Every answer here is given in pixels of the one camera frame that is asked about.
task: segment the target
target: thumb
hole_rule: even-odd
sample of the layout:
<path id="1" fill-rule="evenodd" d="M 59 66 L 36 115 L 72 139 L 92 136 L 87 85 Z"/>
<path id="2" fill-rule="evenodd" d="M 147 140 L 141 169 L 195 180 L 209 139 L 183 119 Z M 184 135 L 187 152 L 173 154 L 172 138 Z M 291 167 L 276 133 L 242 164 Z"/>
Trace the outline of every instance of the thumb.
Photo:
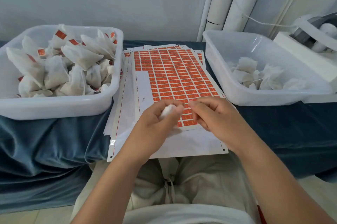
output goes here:
<path id="1" fill-rule="evenodd" d="M 196 101 L 190 101 L 188 105 L 197 115 L 200 116 L 200 118 L 202 118 L 202 120 L 206 123 L 208 127 L 209 127 L 209 124 L 216 122 L 217 120 L 216 112 L 214 112 L 207 105 L 196 102 Z"/>
<path id="2" fill-rule="evenodd" d="M 180 116 L 184 111 L 183 105 L 178 105 L 173 111 L 170 112 L 162 121 L 158 123 L 159 129 L 163 133 L 168 133 L 177 124 Z"/>

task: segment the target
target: person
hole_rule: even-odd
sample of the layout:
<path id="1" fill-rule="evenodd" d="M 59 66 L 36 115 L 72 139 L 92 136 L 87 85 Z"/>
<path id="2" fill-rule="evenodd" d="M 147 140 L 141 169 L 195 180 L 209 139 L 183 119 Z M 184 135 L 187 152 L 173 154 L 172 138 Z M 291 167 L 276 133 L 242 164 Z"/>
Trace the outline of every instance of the person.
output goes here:
<path id="1" fill-rule="evenodd" d="M 163 109 L 174 104 L 162 121 Z M 174 182 L 150 159 L 177 124 L 184 104 L 162 100 L 146 109 L 71 224 L 335 223 L 226 99 L 188 103 L 193 119 L 230 154 L 178 158 Z"/>

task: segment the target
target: drawstring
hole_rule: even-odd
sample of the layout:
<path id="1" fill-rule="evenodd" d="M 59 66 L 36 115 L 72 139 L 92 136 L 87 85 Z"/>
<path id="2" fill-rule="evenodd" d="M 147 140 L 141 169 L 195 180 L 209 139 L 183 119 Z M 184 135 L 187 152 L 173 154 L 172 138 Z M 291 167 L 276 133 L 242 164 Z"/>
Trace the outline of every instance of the drawstring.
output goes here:
<path id="1" fill-rule="evenodd" d="M 176 193 L 174 190 L 174 185 L 173 182 L 170 178 L 170 176 L 168 177 L 168 181 L 171 183 L 171 189 L 169 189 L 169 185 L 167 183 L 167 180 L 165 179 L 165 204 L 170 204 L 170 203 L 175 203 L 176 202 Z"/>

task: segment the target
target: blue tablecloth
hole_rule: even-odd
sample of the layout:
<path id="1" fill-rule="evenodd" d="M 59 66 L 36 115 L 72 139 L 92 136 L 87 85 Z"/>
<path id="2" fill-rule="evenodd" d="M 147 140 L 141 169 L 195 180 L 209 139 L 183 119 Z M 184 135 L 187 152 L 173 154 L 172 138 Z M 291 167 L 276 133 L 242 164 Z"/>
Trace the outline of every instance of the blue tablecloth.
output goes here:
<path id="1" fill-rule="evenodd" d="M 125 40 L 124 48 L 169 43 L 205 50 L 204 43 L 135 40 Z M 237 108 L 296 177 L 337 167 L 337 103 Z M 90 178 L 88 163 L 107 157 L 110 137 L 103 130 L 110 109 L 45 120 L 0 116 L 0 213 L 74 204 Z"/>

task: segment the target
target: fingernail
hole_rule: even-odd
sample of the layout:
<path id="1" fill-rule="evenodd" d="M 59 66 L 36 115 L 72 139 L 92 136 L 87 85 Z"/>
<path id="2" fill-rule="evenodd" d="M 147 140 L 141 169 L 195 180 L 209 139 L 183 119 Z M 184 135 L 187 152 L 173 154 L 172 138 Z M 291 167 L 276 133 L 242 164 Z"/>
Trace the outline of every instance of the fingernail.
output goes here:
<path id="1" fill-rule="evenodd" d="M 182 105 L 179 105 L 176 107 L 176 112 L 178 112 L 180 115 L 183 114 L 184 107 Z"/>
<path id="2" fill-rule="evenodd" d="M 191 107 L 195 106 L 195 104 L 196 104 L 196 103 L 195 103 L 194 101 L 189 101 L 189 102 L 188 102 L 188 105 L 191 106 Z"/>

